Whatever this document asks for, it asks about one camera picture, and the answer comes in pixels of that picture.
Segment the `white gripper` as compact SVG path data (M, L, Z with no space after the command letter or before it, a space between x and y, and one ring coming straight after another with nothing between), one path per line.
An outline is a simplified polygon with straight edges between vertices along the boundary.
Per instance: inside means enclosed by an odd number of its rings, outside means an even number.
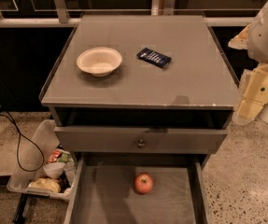
M241 100L234 110L236 121L253 121L268 104L268 7L264 7L251 25L232 38L228 47L247 49L248 56L259 66L244 75Z

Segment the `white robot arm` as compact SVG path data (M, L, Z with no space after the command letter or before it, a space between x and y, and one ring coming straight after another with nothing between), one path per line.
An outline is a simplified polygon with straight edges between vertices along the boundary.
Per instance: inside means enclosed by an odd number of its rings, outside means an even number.
M246 125L259 117L268 122L268 1L254 20L230 40L233 49L246 49L258 66L241 77L240 101L233 112L233 121Z

